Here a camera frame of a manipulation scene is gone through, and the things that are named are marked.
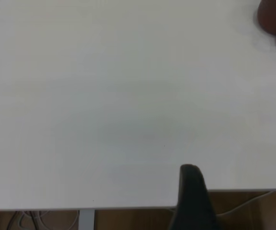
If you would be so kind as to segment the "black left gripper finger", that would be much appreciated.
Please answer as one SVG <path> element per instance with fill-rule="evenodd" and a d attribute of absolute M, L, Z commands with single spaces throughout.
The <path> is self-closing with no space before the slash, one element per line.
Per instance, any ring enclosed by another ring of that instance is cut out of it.
<path fill-rule="evenodd" d="M 180 167 L 178 202 L 170 229 L 219 230 L 221 229 L 200 169 L 191 164 Z"/>

